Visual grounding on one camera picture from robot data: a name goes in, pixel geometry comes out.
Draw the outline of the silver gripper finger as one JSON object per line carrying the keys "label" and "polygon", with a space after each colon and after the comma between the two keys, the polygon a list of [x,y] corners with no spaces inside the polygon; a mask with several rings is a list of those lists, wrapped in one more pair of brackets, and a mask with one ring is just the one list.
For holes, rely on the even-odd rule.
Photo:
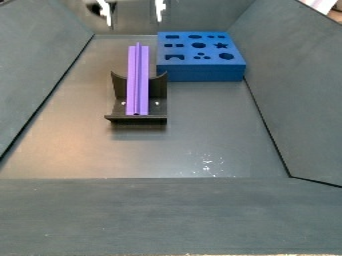
{"label": "silver gripper finger", "polygon": [[104,0],[96,0],[100,6],[100,15],[105,17],[106,26],[112,26],[110,6]]}
{"label": "silver gripper finger", "polygon": [[155,14],[156,14],[156,21],[160,22],[163,19],[163,11],[167,8],[164,0],[153,0],[155,3]]}

